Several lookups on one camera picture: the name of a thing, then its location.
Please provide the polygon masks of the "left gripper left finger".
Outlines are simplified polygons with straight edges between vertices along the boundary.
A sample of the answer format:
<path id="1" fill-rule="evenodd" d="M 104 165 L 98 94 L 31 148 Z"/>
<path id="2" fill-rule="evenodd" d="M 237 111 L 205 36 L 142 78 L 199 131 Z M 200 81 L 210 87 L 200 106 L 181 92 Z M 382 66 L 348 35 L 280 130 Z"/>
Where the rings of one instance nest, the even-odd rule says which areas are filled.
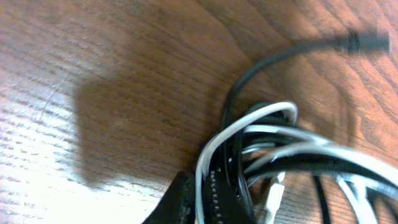
<path id="1" fill-rule="evenodd" d="M 194 224 L 195 177 L 180 171 L 143 224 Z"/>

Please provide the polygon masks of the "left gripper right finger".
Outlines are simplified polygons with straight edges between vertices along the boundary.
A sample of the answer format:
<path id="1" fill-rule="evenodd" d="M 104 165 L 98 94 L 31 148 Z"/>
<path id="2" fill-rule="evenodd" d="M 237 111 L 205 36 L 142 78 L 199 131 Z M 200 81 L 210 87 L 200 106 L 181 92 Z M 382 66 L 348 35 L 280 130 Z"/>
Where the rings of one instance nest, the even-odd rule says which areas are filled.
<path id="1" fill-rule="evenodd" d="M 209 173 L 202 196 L 206 224 L 252 223 L 252 219 L 241 208 L 234 190 L 221 172 L 212 170 Z"/>

